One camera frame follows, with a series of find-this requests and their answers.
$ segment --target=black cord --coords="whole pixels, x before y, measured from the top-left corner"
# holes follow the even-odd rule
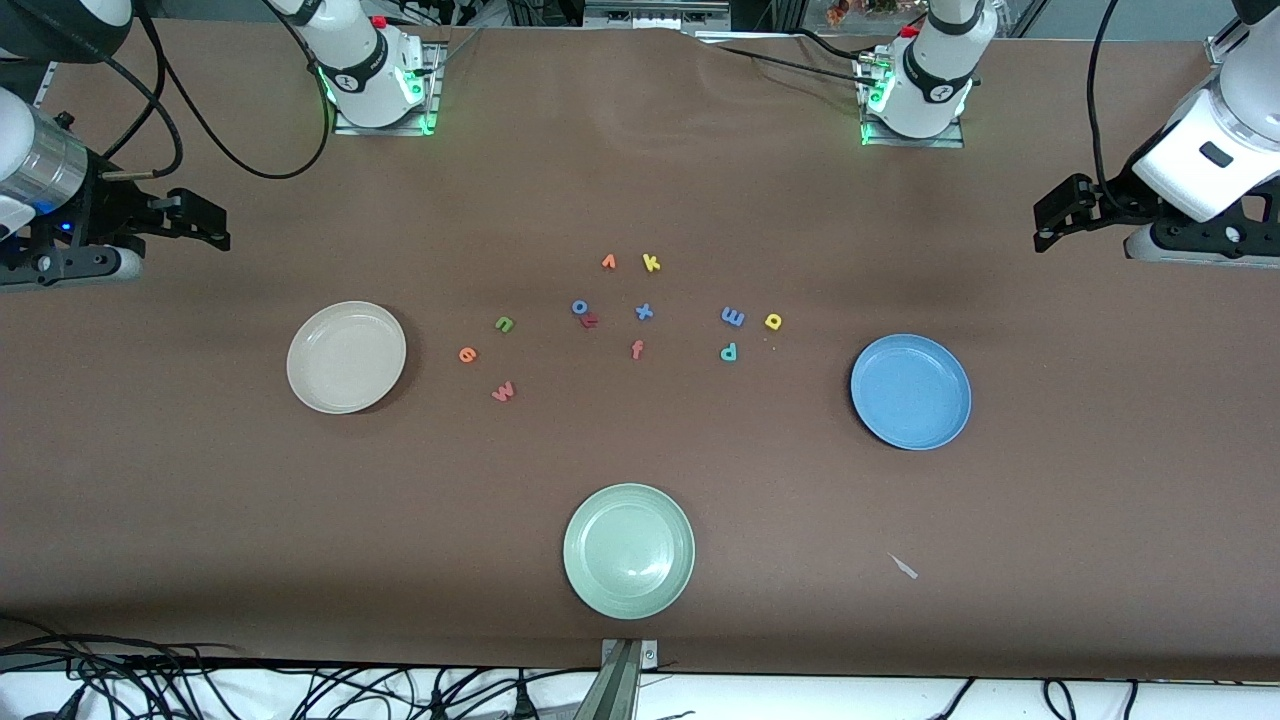
[[[599,667],[566,667],[564,670],[552,670],[549,673],[543,673],[541,675],[534,675],[532,678],[529,678],[526,680],[518,680],[516,678],[507,678],[506,680],[498,680],[497,683],[493,683],[489,687],[481,688],[481,689],[479,689],[479,691],[476,691],[476,692],[474,692],[474,693],[471,693],[471,694],[468,694],[466,697],[457,698],[454,701],[454,705],[462,705],[463,702],[467,702],[467,701],[470,701],[472,698],[476,698],[479,696],[483,696],[483,694],[485,696],[485,697],[480,698],[477,702],[472,703],[466,710],[463,710],[462,712],[460,712],[458,715],[454,715],[452,720],[462,720],[463,717],[466,717],[471,712],[475,712],[475,710],[477,707],[480,707],[481,705],[489,702],[490,700],[493,700],[493,698],[495,698],[495,697],[498,697],[498,696],[500,696],[503,693],[511,692],[517,685],[529,684],[529,683],[532,683],[532,682],[536,682],[536,680],[541,680],[541,679],[545,679],[545,678],[554,678],[557,675],[567,675],[567,674],[571,674],[571,673],[596,673],[596,671],[599,671]]]
[[[1129,715],[1133,714],[1133,703],[1138,700],[1138,680],[1129,680],[1129,700],[1124,703],[1124,714],[1120,716],[1121,720],[1129,720]]]
[[[141,5],[143,1],[145,0],[133,0],[134,8]],[[156,99],[159,100],[160,96],[164,95],[164,78],[166,73],[164,69],[165,67],[164,53],[160,51],[160,47],[156,47],[155,51],[156,51],[156,82],[155,86],[151,88],[151,94],[155,95]],[[147,119],[151,118],[151,113],[154,111],[155,108],[151,106],[151,102],[147,102],[146,108],[142,108],[142,111],[138,113],[138,117],[133,118],[133,123],[128,127],[128,129],[125,129],[124,133],[120,135],[120,137],[118,137],[115,142],[113,142],[111,146],[106,149],[106,152],[102,152],[102,158],[110,160],[113,155],[115,155],[116,152],[120,151],[122,147],[128,145],[128,142],[133,140],[133,136],[137,135],[140,129],[142,129],[142,126],[146,124]]]
[[[760,55],[759,53],[751,53],[749,50],[739,50],[737,47],[724,47],[723,45],[717,45],[717,47],[719,47],[721,50],[723,50],[726,53],[732,53],[735,55],[742,55],[744,58],[753,58],[753,59],[756,59],[756,60],[764,60],[765,63],[773,63],[776,65],[782,65],[782,67],[786,67],[786,68],[795,68],[797,70],[804,70],[806,73],[814,73],[814,74],[819,74],[819,76],[827,76],[827,77],[846,79],[849,82],[854,82],[854,83],[858,83],[858,85],[874,85],[876,83],[876,81],[873,81],[872,78],[855,77],[855,76],[850,76],[850,74],[845,74],[845,73],[836,73],[836,72],[832,72],[832,70],[824,70],[822,68],[814,68],[813,65],[803,65],[800,63],[792,63],[791,60],[782,60],[781,58],[771,58],[768,55]]]
[[[170,160],[169,164],[165,165],[164,168],[143,173],[142,178],[163,178],[165,176],[172,176],[174,170],[177,170],[178,167],[182,165],[182,159],[183,159],[182,136],[178,133],[178,126],[177,123],[173,122],[173,117],[169,114],[169,110],[165,109],[164,104],[160,102],[160,97],[155,92],[151,92],[151,90],[147,88],[147,86],[143,85],[142,81],[137,78],[137,76],[131,73],[128,68],[115,61],[114,58],[99,50],[87,40],[84,40],[72,29],[67,28],[61,22],[50,17],[44,10],[41,10],[36,0],[13,0],[13,4],[20,8],[28,15],[36,18],[41,23],[52,28],[67,40],[72,41],[81,50],[84,50],[86,53],[92,55],[93,59],[96,59],[97,61],[105,63],[109,68],[115,70],[116,74],[128,81],[129,85],[132,85],[134,90],[141,92],[143,97],[147,99],[147,106],[155,109],[155,111],[160,114],[160,119],[164,120],[165,128],[169,131],[169,137],[173,138],[173,160]],[[127,176],[131,177],[115,177],[115,178],[108,177],[109,174],[111,173],[105,173],[102,177],[105,179],[141,179],[132,177],[134,176],[134,173],[125,173]]]
[[[253,177],[259,177],[262,179],[273,179],[273,181],[292,179],[310,170],[311,167],[315,165],[317,160],[320,160],[320,155],[324,154],[325,147],[329,145],[329,133],[333,131],[330,113],[329,113],[329,100],[325,96],[324,82],[321,82],[319,74],[315,73],[315,67],[316,67],[315,55],[312,55],[311,51],[307,49],[306,44],[297,35],[297,31],[294,31],[293,27],[289,26],[288,20],[280,17],[279,12],[275,10],[275,8],[273,8],[271,4],[268,3],[268,0],[262,0],[262,4],[265,4],[268,8],[271,9],[271,13],[275,15],[278,20],[280,20],[280,24],[283,24],[285,29],[289,31],[289,36],[293,37],[293,41],[302,50],[302,54],[307,59],[307,73],[311,74],[312,78],[315,79],[316,90],[320,96],[320,108],[321,111],[324,113],[324,127],[321,128],[323,135],[320,136],[320,143],[316,146],[315,152],[301,167],[289,170],[287,173],[268,173],[264,170],[259,170],[257,168],[241,160],[238,156],[236,156],[234,152],[232,152],[229,147],[227,147],[227,143],[224,143],[223,140],[218,137],[218,133],[214,132],[214,128],[210,127],[209,120],[205,119],[204,113],[201,113],[200,108],[196,106],[196,102],[191,99],[191,95],[187,92],[187,88],[182,85],[182,79],[178,77],[178,73],[173,69],[173,65],[168,63],[168,60],[165,61],[165,72],[169,73],[169,79],[172,79],[174,87],[178,88],[178,94],[182,95],[183,102],[186,102],[187,108],[191,109],[191,114],[195,115],[196,122],[200,123],[200,127],[205,131],[205,135],[209,136],[209,140],[211,140],[214,145],[218,146],[218,150],[220,150],[221,154],[225,155],[228,160],[230,160],[239,169],[244,170],[246,173],[250,173]],[[164,54],[160,42],[160,35],[155,29],[155,22],[152,22],[150,13],[147,13],[145,8],[142,8],[142,12],[138,14],[138,19],[142,22],[142,29],[147,33],[147,38],[156,47],[156,53]]]
[[[795,29],[788,29],[787,35],[803,35],[803,36],[808,37],[809,40],[817,42],[818,47],[822,47],[823,50],[826,50],[827,53],[831,53],[832,55],[835,55],[837,58],[844,58],[846,60],[856,60],[858,59],[858,53],[850,53],[849,50],[841,50],[840,47],[836,47],[835,45],[827,42],[826,38],[823,38],[817,32],[813,32],[812,29],[797,27]]]
[[[1098,187],[1102,188],[1102,196],[1111,205],[1128,210],[1128,208],[1120,205],[1115,196],[1111,195],[1111,187],[1107,184],[1107,172],[1102,168],[1102,132],[1098,129],[1098,104],[1093,97],[1093,85],[1098,74],[1098,53],[1102,50],[1102,37],[1107,33],[1107,26],[1111,24],[1111,14],[1115,13],[1119,3],[1120,0],[1107,3],[1107,9],[1102,13],[1102,22],[1098,23],[1098,35],[1093,38],[1093,49],[1089,51],[1089,74],[1084,85],[1084,104],[1089,111],[1089,135],[1093,138],[1093,172],[1098,176]]]
[[[1059,711],[1057,705],[1053,703],[1053,698],[1050,697],[1048,691],[1051,685],[1057,685],[1062,689],[1062,697],[1066,698],[1066,715]],[[1044,680],[1041,683],[1041,696],[1044,698],[1044,705],[1048,706],[1048,711],[1053,714],[1057,720],[1075,720],[1075,701],[1071,700],[1071,691],[1066,689],[1066,683],[1062,680]]]
[[[933,720],[951,720],[951,715],[956,711],[956,707],[960,706],[960,701],[964,700],[965,693],[969,692],[969,688],[972,688],[975,682],[978,682],[978,678],[969,678],[965,680],[964,684],[960,685],[960,689],[956,691],[956,694],[951,697],[951,702],[947,705],[947,708],[943,710],[941,715],[934,715]]]

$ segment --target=table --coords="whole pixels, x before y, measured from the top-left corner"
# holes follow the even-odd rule
[[[160,32],[230,147],[310,154],[282,28]],[[1280,275],[1126,261],[1123,229],[1032,252],[1032,204],[1091,167],[1087,55],[993,44],[968,147],[923,151],[859,146],[838,81],[673,32],[484,31],[435,136],[337,137],[285,183],[166,95],[188,160],[152,191],[224,205],[233,251],[154,240],[136,284],[4,299],[0,605],[271,657],[573,666],[631,635],[684,670],[1274,678]],[[150,77],[141,33],[120,58]],[[1115,172],[1206,67],[1194,44],[1102,67]],[[45,109],[104,147],[140,105],[77,67]],[[119,161],[166,142],[151,123]],[[285,350],[349,299],[397,314],[410,364],[324,416]],[[969,373],[973,418],[938,451],[850,409],[854,357],[893,332]],[[617,482],[671,493],[698,539],[684,597],[637,623],[561,568],[568,516]]]

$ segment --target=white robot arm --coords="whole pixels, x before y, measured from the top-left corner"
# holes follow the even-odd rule
[[[991,0],[933,0],[924,27],[884,49],[893,72],[867,105],[893,132],[928,138],[964,111],[973,72],[996,36]]]
[[[348,123],[379,128],[424,102],[421,41],[366,18],[360,0],[269,3],[298,28]],[[0,61],[104,60],[132,19],[129,0],[0,0]],[[0,88],[0,292],[133,279],[146,249],[140,234],[230,249],[221,208],[184,188],[142,192],[72,135],[70,122]]]
[[[425,100],[422,41],[365,17],[360,0],[269,0],[320,63],[334,105],[352,124],[380,128]]]
[[[1233,3],[1248,37],[1119,176],[1094,184],[1076,173],[1036,204],[1037,252],[1074,232],[1132,224],[1129,258],[1280,268],[1280,0]],[[1261,218],[1245,213],[1247,197],[1258,199]]]

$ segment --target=beige plate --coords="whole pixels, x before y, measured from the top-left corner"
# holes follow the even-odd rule
[[[330,305],[289,345],[289,387],[307,407],[340,415],[381,400],[404,369],[404,331],[372,302]]]

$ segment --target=metal bracket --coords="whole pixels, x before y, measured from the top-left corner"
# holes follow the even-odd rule
[[[635,716],[645,641],[604,642],[612,642],[613,646],[608,647],[604,665],[591,683],[591,689],[586,691],[573,720],[631,720]],[[657,661],[658,651],[652,652]]]
[[[1204,56],[1215,68],[1222,64],[1226,54],[1240,46],[1249,37],[1249,26],[1240,22],[1240,18],[1231,18],[1217,35],[1204,38]]]
[[[600,664],[609,661],[609,652],[622,641],[604,641],[600,643]],[[658,641],[640,641],[640,669],[658,669]]]

